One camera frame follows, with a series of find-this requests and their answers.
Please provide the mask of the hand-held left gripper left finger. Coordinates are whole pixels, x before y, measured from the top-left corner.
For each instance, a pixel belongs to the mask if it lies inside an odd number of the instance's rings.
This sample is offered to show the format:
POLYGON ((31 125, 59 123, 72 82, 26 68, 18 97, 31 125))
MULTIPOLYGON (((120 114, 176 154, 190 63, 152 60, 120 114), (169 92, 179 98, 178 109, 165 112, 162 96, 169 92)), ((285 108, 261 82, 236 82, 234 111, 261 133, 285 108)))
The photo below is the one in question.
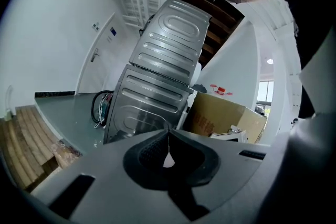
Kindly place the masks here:
POLYGON ((150 190, 167 190, 164 161, 169 151, 169 132, 158 134, 135 144, 123 157, 123 168, 139 186, 150 190))

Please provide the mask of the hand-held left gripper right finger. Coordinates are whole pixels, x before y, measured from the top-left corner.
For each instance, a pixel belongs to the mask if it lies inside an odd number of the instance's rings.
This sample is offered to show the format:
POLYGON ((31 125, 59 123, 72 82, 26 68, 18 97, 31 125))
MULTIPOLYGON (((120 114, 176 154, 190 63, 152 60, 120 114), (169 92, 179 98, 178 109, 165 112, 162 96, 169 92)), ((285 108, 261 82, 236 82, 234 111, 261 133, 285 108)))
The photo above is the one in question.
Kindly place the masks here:
POLYGON ((175 164, 168 169, 168 195, 179 210, 194 221, 209 213, 196 202, 192 188, 207 185, 220 167, 220 159, 211 148, 176 131, 168 135, 169 153, 175 164))

